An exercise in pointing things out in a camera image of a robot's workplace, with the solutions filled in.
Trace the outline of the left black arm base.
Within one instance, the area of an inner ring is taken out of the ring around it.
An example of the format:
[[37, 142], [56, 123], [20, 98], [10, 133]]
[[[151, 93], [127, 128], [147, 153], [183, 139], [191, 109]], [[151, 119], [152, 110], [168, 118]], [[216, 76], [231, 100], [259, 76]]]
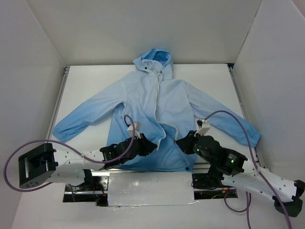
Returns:
[[66, 184], [63, 203], [94, 203], [108, 206], [108, 176], [94, 176], [89, 169], [83, 169], [84, 178], [78, 185]]

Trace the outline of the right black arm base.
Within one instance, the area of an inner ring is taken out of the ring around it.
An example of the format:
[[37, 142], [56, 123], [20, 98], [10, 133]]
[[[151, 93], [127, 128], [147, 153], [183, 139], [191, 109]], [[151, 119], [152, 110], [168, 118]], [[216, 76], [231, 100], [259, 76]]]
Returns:
[[193, 173], [192, 183], [195, 200], [237, 198], [234, 187], [225, 186], [208, 176], [207, 173]]

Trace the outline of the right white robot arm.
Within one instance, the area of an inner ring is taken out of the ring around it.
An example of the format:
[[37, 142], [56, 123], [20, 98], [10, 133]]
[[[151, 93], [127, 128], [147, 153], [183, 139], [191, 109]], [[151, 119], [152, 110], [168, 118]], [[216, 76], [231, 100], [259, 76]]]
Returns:
[[254, 163], [243, 154], [222, 147], [209, 135], [200, 136], [195, 131], [176, 141], [187, 155], [197, 154], [210, 167], [207, 173], [193, 174], [193, 187], [208, 189], [235, 187], [258, 194], [274, 203], [274, 207], [290, 217], [297, 217], [302, 210], [300, 199], [305, 191], [301, 180], [287, 180]]

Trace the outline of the light blue hooded jacket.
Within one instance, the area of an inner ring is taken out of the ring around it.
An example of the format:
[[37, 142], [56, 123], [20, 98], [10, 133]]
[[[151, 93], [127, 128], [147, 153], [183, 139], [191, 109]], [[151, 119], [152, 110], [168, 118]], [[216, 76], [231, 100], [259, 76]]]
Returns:
[[133, 63], [136, 71], [80, 104], [55, 125], [53, 135], [68, 142], [112, 114], [107, 145], [118, 144], [128, 137], [123, 117], [129, 115], [141, 123], [142, 132], [157, 148], [119, 166], [123, 169], [192, 168], [197, 156], [182, 152], [175, 141], [195, 129], [196, 119], [208, 118], [238, 143], [256, 146], [261, 135], [252, 124], [190, 83], [173, 78], [168, 51], [151, 49]]

